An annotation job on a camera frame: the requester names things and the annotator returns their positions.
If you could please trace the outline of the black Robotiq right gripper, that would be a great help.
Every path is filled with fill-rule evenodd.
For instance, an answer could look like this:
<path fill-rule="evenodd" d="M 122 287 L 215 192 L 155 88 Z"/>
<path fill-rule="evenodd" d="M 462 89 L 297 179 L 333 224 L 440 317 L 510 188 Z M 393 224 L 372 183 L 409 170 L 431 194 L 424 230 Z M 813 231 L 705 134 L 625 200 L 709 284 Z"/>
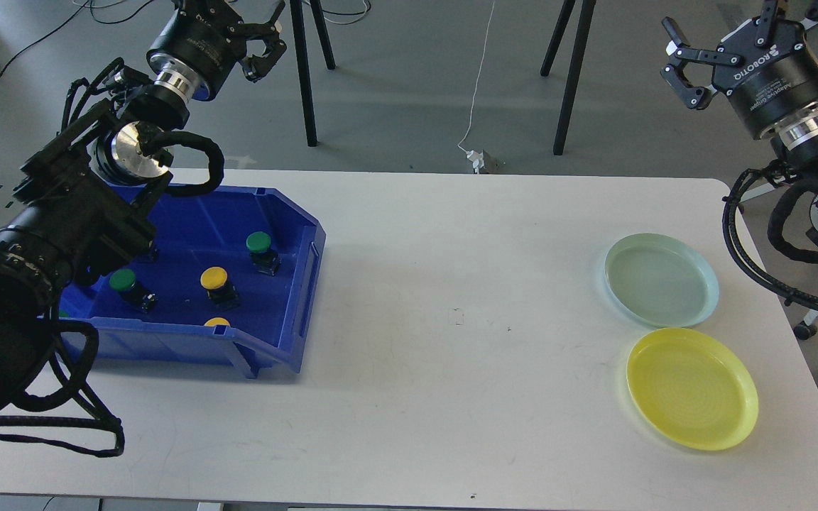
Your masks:
<path fill-rule="evenodd" d="M 796 111 L 818 106 L 818 58 L 807 47 L 804 26 L 778 19 L 780 1 L 763 1 L 759 17 L 743 22 L 720 42 L 724 50 L 693 48 L 676 20 L 661 24 L 668 35 L 668 63 L 662 78 L 691 110 L 708 107 L 713 87 L 693 85 L 685 75 L 691 62 L 715 68 L 715 88 L 726 94 L 731 108 L 753 139 L 775 135 L 775 124 Z M 759 48 L 758 29 L 770 29 L 773 38 Z M 736 67 L 736 55 L 743 62 Z"/>

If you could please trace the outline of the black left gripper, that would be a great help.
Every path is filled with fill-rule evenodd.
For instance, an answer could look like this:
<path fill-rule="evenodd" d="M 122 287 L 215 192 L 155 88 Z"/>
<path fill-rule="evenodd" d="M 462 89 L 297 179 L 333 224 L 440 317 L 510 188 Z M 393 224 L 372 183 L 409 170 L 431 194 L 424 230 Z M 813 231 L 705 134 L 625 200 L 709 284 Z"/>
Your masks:
<path fill-rule="evenodd" d="M 285 7 L 285 1 L 273 1 L 266 20 L 244 23 L 227 1 L 175 1 L 170 20 L 146 53 L 147 64 L 155 72 L 175 64 L 194 75 L 196 101 L 214 100 L 239 61 L 244 78 L 256 83 L 287 50 L 278 39 Z M 277 39 L 264 40 L 262 55 L 246 55 L 249 38 Z"/>

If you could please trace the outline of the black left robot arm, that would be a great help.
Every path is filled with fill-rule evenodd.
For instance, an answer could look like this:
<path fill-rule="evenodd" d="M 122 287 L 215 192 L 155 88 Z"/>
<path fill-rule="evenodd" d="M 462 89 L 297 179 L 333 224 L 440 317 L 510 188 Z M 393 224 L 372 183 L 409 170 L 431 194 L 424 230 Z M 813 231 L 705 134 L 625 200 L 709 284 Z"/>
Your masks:
<path fill-rule="evenodd" d="M 212 139 L 185 130 L 188 104 L 211 101 L 241 65 L 251 82 L 285 52 L 277 1 L 246 23 L 227 1 L 176 1 L 147 52 L 153 74 L 120 58 L 68 94 L 58 135 L 22 166 L 25 210 L 0 229 L 0 441 L 117 457 L 126 437 L 87 376 L 99 333 L 58 316 L 68 285 L 153 251 L 150 210 L 163 194 L 197 197 L 224 179 Z"/>

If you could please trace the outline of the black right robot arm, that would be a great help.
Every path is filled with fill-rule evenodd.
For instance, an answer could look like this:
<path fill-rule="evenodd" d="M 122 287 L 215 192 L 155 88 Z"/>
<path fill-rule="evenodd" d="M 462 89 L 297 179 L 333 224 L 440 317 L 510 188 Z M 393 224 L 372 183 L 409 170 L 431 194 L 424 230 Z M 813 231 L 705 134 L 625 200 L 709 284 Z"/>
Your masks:
<path fill-rule="evenodd" d="M 764 1 L 757 16 L 727 33 L 714 49 L 701 49 L 687 41 L 675 20 L 662 20 L 669 43 L 661 75 L 679 100 L 698 111 L 723 94 L 750 136 L 768 141 L 775 152 L 769 165 L 742 172 L 724 198 L 724 242 L 744 274 L 785 304 L 807 309 L 793 327 L 799 340 L 816 334 L 818 295 L 756 264 L 741 243 L 736 215 L 759 180 L 782 189 L 769 216 L 768 242 L 790 260 L 818 265 L 818 56 L 807 37 L 814 25 L 818 1 L 802 21 L 789 19 L 785 1 Z"/>

